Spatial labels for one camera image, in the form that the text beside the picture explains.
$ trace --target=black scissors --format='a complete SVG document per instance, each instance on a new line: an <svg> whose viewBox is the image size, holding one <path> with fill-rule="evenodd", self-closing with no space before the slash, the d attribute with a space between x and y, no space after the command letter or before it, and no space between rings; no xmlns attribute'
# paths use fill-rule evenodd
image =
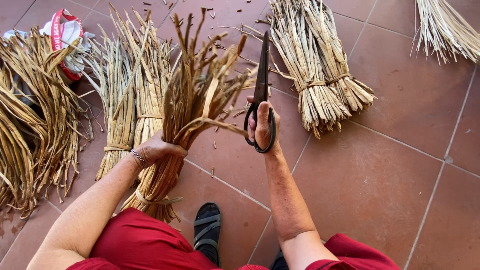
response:
<svg viewBox="0 0 480 270"><path fill-rule="evenodd" d="M268 31L264 35L264 43L262 45L262 53L260 54L260 64L258 66L258 75L257 75L257 85L255 86L255 93L253 94L253 103L250 105L250 108L247 111L245 116L245 122L243 123L243 129L248 131L248 117L253 112L253 119L257 123L257 109L262 101L267 101L268 99ZM270 143L265 149L261 149L255 139L253 142L248 138L245 138L249 145L255 146L255 150L259 153L268 152L275 142L276 136L276 123L275 115L273 113L273 108L269 108L269 120L270 120Z"/></svg>

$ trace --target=scissor handle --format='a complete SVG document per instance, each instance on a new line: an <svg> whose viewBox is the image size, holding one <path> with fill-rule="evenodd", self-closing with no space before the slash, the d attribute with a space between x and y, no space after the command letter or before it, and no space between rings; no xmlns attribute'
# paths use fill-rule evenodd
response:
<svg viewBox="0 0 480 270"><path fill-rule="evenodd" d="M247 115L245 116L245 122L243 123L243 129L248 131L248 118L250 116L250 114L252 113L253 111L253 119L255 120L255 123L257 123L257 109L258 109L258 105L257 103L252 103L250 105L250 108L248 109L247 111ZM268 151L270 151L270 149L272 148L273 144L275 143L275 137L276 137L276 123L275 123L275 114L273 112L273 108L269 108L269 121L270 121L270 142L268 143L268 146L265 148L265 149L261 149L256 140L254 139L253 142L249 139L249 138L245 138L245 140L247 141L247 143L249 145L252 145L252 146L255 146L255 150L257 150L257 152L259 153L266 153Z"/></svg>

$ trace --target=woman's left hand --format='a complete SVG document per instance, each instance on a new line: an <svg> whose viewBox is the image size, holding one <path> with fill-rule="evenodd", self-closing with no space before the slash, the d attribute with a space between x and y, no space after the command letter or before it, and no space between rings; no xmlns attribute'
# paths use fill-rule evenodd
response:
<svg viewBox="0 0 480 270"><path fill-rule="evenodd" d="M145 160L148 167L152 166L157 159L167 154L172 154L182 158L188 155L188 151L183 147L164 142L162 140L162 130L159 130L146 142L135 147L134 150Z"/></svg>

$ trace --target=red clothing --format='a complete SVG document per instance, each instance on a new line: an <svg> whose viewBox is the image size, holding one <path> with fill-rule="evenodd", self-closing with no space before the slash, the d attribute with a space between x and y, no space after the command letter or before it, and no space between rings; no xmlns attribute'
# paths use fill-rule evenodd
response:
<svg viewBox="0 0 480 270"><path fill-rule="evenodd" d="M340 261L319 260L306 270L399 270L379 251L338 233L325 244ZM168 224L128 208L110 219L90 258L67 270L218 270ZM245 265L238 270L268 270Z"/></svg>

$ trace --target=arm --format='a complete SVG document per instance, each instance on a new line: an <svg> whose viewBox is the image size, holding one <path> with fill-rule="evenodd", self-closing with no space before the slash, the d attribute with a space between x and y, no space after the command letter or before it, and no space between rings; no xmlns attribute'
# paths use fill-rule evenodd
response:
<svg viewBox="0 0 480 270"><path fill-rule="evenodd" d="M163 142L161 132L139 145L135 151L148 166L166 154L181 157L188 154L180 146ZM64 270L88 258L121 198L142 169L143 165L132 153L122 158L105 177L80 195L59 216L28 269Z"/></svg>
<svg viewBox="0 0 480 270"><path fill-rule="evenodd" d="M252 97L247 99L249 102L253 101ZM253 118L249 119L250 136L255 138L262 149L270 141L269 106L271 107L267 102L260 104L257 124ZM288 169L278 142L280 116L276 112L275 121L276 141L264 157L273 223L288 267L292 270L303 270L317 260L338 260L324 247L307 205Z"/></svg>

